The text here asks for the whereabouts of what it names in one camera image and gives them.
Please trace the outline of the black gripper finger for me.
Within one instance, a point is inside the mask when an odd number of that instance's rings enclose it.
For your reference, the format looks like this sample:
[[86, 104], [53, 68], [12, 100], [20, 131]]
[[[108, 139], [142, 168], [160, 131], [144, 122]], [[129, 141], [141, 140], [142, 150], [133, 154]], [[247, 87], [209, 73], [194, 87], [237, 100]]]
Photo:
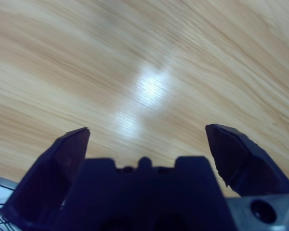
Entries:
[[240, 196], [289, 193], [289, 179], [268, 153], [235, 128], [205, 126], [220, 177]]
[[59, 137], [31, 166], [1, 210], [19, 228], [50, 228], [85, 159], [90, 131]]

